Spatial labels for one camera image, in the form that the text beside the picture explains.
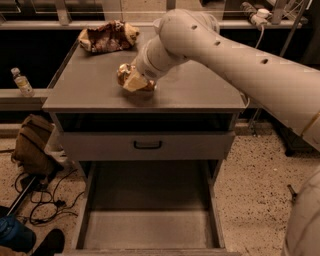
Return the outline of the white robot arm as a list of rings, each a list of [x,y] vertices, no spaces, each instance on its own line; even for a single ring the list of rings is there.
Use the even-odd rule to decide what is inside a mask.
[[[155,22],[156,36],[124,82],[136,91],[188,60],[215,72],[320,150],[320,71],[226,39],[212,18],[174,9]],[[320,170],[307,179],[291,210],[281,256],[320,256]]]

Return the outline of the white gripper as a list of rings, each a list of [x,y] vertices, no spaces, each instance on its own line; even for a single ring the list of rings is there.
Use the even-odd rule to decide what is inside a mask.
[[[182,56],[170,53],[159,36],[150,39],[138,52],[135,65],[127,64],[127,73],[123,88],[134,92],[148,85],[148,80],[158,81],[170,69],[187,61]]]

